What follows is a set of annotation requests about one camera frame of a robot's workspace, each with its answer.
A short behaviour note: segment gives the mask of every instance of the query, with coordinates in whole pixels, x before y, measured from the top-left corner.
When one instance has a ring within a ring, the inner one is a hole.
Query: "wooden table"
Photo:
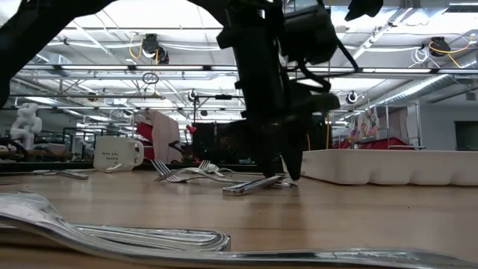
[[[24,183],[0,191],[41,194],[73,223],[219,230],[231,235],[233,250],[416,248],[478,262],[476,188],[339,186],[301,179],[297,190],[223,197],[220,183],[155,184],[155,177],[146,171],[93,173],[87,181],[2,177]],[[74,253],[0,250],[0,261],[10,262],[6,268],[142,268]]]

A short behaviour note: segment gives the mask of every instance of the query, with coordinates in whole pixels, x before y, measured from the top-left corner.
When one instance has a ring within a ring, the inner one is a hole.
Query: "fork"
[[[220,183],[232,183],[232,184],[239,184],[239,185],[242,185],[242,184],[248,185],[248,184],[251,184],[253,182],[261,182],[262,180],[267,180],[267,179],[258,179],[258,180],[254,180],[254,181],[245,181],[245,180],[218,179],[218,178],[215,178],[213,176],[209,176],[207,173],[205,173],[203,170],[201,170],[199,168],[190,167],[190,168],[182,168],[182,169],[177,169],[177,170],[171,171],[164,164],[164,162],[162,162],[161,160],[151,160],[151,162],[153,163],[153,166],[158,171],[158,173],[161,175],[160,177],[158,177],[157,179],[155,179],[153,181],[153,182],[156,182],[156,183],[162,182],[164,180],[167,180],[168,182],[173,182],[173,183],[182,183],[182,182],[188,182],[192,179],[207,178],[207,179],[213,180],[215,182],[220,182]],[[192,172],[192,173],[199,174],[200,176],[186,178],[186,179],[180,179],[176,176],[177,174],[183,173],[183,172]],[[296,187],[296,185],[292,184],[292,183],[284,183],[284,182],[280,182],[280,181],[274,181],[274,182],[270,183],[270,187],[272,187],[272,188],[294,188],[294,187]]]
[[[198,168],[206,173],[215,173],[217,176],[225,177],[222,173],[219,173],[219,168],[209,160],[202,160]]]
[[[155,179],[153,182],[162,182],[164,180],[167,180],[169,182],[180,183],[180,182],[188,182],[191,179],[208,178],[208,179],[214,180],[215,182],[233,183],[233,184],[243,183],[243,181],[237,181],[237,180],[217,179],[213,176],[209,176],[204,170],[200,168],[191,167],[191,168],[183,168],[183,169],[177,169],[177,170],[171,171],[161,160],[151,160],[151,162],[153,166],[155,167],[156,171],[158,171],[158,173],[161,175],[160,177]],[[183,173],[183,172],[192,172],[195,174],[199,174],[200,176],[186,178],[186,179],[180,179],[176,176],[176,174]]]

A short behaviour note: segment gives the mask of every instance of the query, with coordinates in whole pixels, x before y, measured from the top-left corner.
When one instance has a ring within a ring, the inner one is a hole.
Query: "fluorescent light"
[[[89,110],[89,109],[93,110],[93,109],[95,109],[93,107],[57,107],[57,108],[59,108],[59,109],[81,109],[81,110]]]
[[[478,6],[478,3],[450,3],[450,5],[455,5],[455,6],[468,6],[468,5]]]
[[[474,65],[476,63],[477,63],[477,61],[474,61],[473,63],[469,63],[469,64],[465,65],[463,68],[471,67],[472,65]]]
[[[331,121],[326,121],[327,124],[332,124],[333,122]],[[348,122],[346,121],[343,121],[343,120],[339,120],[339,121],[336,121],[334,122],[333,124],[349,124]]]
[[[329,68],[327,67],[309,67],[307,68],[310,72],[327,72]]]
[[[77,65],[63,65],[61,68],[66,70],[128,70],[127,66],[77,66]]]
[[[101,116],[88,116],[89,118],[91,119],[94,119],[94,120],[99,120],[99,121],[109,121],[109,120],[112,120],[108,117],[101,117]]]
[[[53,70],[54,67],[51,65],[42,65],[42,64],[27,64],[22,69],[25,70]]]
[[[440,74],[450,74],[450,73],[454,73],[454,74],[478,74],[478,70],[476,69],[440,69],[438,71],[438,73]]]
[[[76,112],[76,111],[72,111],[72,110],[70,110],[70,109],[65,109],[65,112],[70,113],[71,115],[83,117],[83,114],[80,114],[80,113],[78,113],[78,112]]]
[[[136,66],[137,70],[203,70],[202,66],[168,66],[168,65],[148,65],[148,66]]]
[[[45,97],[25,97],[25,99],[35,101],[35,102],[40,102],[40,103],[47,104],[47,105],[57,104],[57,102],[55,100],[51,100],[51,99],[45,98]]]
[[[363,72],[389,72],[389,73],[429,73],[428,68],[364,68]]]
[[[38,107],[38,109],[53,109],[53,107],[41,106],[41,107]]]
[[[84,136],[94,136],[94,134],[85,134],[85,133],[83,133],[83,132],[76,132],[75,135],[76,135],[76,136],[83,136],[83,135],[84,135]]]
[[[132,107],[99,107],[100,110],[122,110],[122,109],[134,109]]]
[[[211,67],[211,70],[214,71],[237,71],[238,67]]]
[[[126,61],[128,61],[130,63],[133,63],[134,65],[137,65],[137,62],[135,62],[133,59],[128,58],[128,59],[126,59]]]
[[[341,67],[307,67],[310,72],[353,72],[353,68],[341,68]]]

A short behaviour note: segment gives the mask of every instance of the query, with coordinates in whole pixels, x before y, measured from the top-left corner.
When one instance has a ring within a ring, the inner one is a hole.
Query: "cable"
[[[415,49],[414,52],[412,52],[412,61],[415,63],[415,64],[422,64],[424,63],[426,60],[429,59],[429,56],[430,56],[430,53],[428,51],[428,49]]]
[[[329,149],[329,143],[330,143],[330,113],[327,113],[327,145],[326,149]]]
[[[451,61],[458,67],[458,68],[463,68],[462,66],[460,66],[460,64],[458,64],[458,62],[451,56],[451,54],[447,54],[448,57],[450,57]]]
[[[133,36],[131,36],[131,39],[130,39],[130,45],[133,43]],[[133,51],[131,50],[131,47],[129,47],[129,54],[134,58],[134,59],[139,59],[141,57],[141,53],[143,51],[143,40],[141,40],[141,44],[140,44],[140,54],[139,55],[134,55],[133,54]]]
[[[470,41],[468,41],[468,44],[466,45],[466,47],[464,47],[463,49],[457,49],[455,51],[442,51],[442,50],[439,50],[439,49],[435,49],[432,47],[432,45],[434,44],[433,41],[430,42],[430,44],[428,44],[428,47],[430,47],[431,50],[435,51],[435,52],[440,52],[440,53],[444,53],[444,54],[452,54],[452,53],[457,53],[457,52],[462,52],[466,49],[468,49],[470,46],[471,46],[471,40],[473,39],[473,35],[470,36]]]
[[[305,135],[307,135],[308,151],[311,151],[311,138],[308,136],[308,132],[305,133]]]

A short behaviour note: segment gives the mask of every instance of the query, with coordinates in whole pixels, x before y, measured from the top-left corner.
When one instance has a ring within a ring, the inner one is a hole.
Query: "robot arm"
[[[22,0],[17,13],[0,28],[0,57],[9,63],[0,78],[0,107],[7,101],[10,78],[58,32],[77,16],[96,13],[113,1],[116,0]],[[298,179],[302,161],[300,141],[312,112],[339,105],[337,98],[328,94],[330,83],[309,72],[305,64],[328,61],[338,47],[358,69],[336,37],[322,0],[285,15],[281,0],[189,1],[205,8],[224,25],[217,41],[221,48],[234,49],[240,77],[236,85],[243,90],[246,120],[233,127],[246,134],[245,139],[255,150],[266,176],[273,173],[271,159],[281,153],[292,179]],[[383,0],[352,0],[347,19],[364,14],[374,16],[382,5]],[[279,64],[278,53],[288,61],[296,61],[306,78],[323,87],[307,89],[290,81],[289,70]],[[312,96],[308,90],[323,94]]]
[[[22,108],[17,111],[18,117],[10,130],[13,139],[23,138],[25,149],[33,147],[34,134],[39,134],[42,131],[42,120],[36,116],[37,110],[37,104],[23,104]]]

